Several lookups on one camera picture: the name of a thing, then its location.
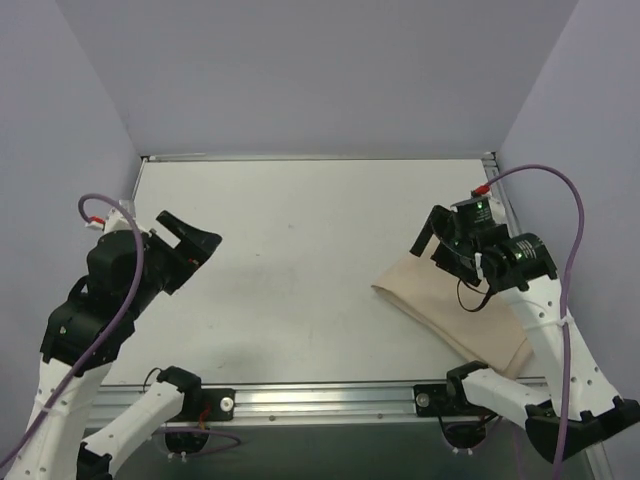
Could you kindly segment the beige wrapping cloth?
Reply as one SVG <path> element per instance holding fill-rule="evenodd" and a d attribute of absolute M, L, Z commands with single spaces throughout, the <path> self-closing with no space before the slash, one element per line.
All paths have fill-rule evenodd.
<path fill-rule="evenodd" d="M 404 255 L 374 283 L 383 299 L 431 329 L 466 361 L 478 360 L 515 379 L 532 356 L 532 347 L 514 312 L 497 297 L 481 311 L 473 291 L 457 289 L 457 278 L 436 267 L 433 251 Z"/>

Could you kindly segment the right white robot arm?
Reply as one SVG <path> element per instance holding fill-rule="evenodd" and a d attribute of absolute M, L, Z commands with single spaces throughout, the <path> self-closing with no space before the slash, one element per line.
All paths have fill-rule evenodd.
<path fill-rule="evenodd" d="M 639 403 L 625 399 L 606 379 L 575 320 L 560 307 L 562 284 L 543 241 L 511 236 L 494 220 L 489 198 L 474 195 L 449 208 L 436 205 L 410 252 L 431 259 L 466 286 L 487 283 L 484 299 L 498 297 L 515 314 L 540 362 L 548 390 L 510 380 L 482 361 L 450 370 L 444 395 L 431 407 L 473 415 L 487 411 L 521 427 L 548 462 L 564 461 L 639 421 Z"/>

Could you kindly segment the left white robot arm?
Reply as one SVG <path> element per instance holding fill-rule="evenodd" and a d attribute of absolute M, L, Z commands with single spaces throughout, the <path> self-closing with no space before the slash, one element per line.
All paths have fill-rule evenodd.
<path fill-rule="evenodd" d="M 10 479 L 112 479 L 162 424 L 204 407 L 201 379 L 182 368 L 154 383 L 96 434 L 86 435 L 99 387 L 135 322 L 161 293 L 181 288 L 214 254 L 220 235 L 163 211 L 157 221 L 178 240 L 140 229 L 114 213 L 88 252 L 87 273 L 49 316 L 40 347 L 39 384 L 28 427 L 3 465 Z"/>

